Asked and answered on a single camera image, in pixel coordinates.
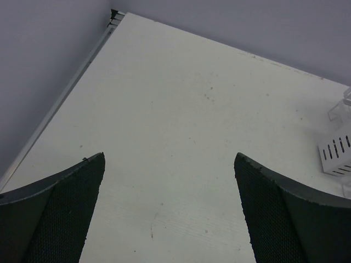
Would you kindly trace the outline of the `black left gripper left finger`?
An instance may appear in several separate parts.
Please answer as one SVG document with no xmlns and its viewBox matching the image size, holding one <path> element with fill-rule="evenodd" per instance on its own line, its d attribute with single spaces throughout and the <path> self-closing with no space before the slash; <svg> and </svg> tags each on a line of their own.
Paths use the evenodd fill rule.
<svg viewBox="0 0 351 263">
<path fill-rule="evenodd" d="M 1 194 L 1 262 L 79 262 L 105 156 Z"/>
</svg>

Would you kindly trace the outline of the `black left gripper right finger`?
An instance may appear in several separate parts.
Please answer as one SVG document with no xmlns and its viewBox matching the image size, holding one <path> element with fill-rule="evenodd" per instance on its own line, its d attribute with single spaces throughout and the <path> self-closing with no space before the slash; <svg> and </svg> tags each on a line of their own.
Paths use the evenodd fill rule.
<svg viewBox="0 0 351 263">
<path fill-rule="evenodd" d="M 272 171 L 243 153 L 235 179 L 256 262 L 350 262 L 350 200 Z"/>
</svg>

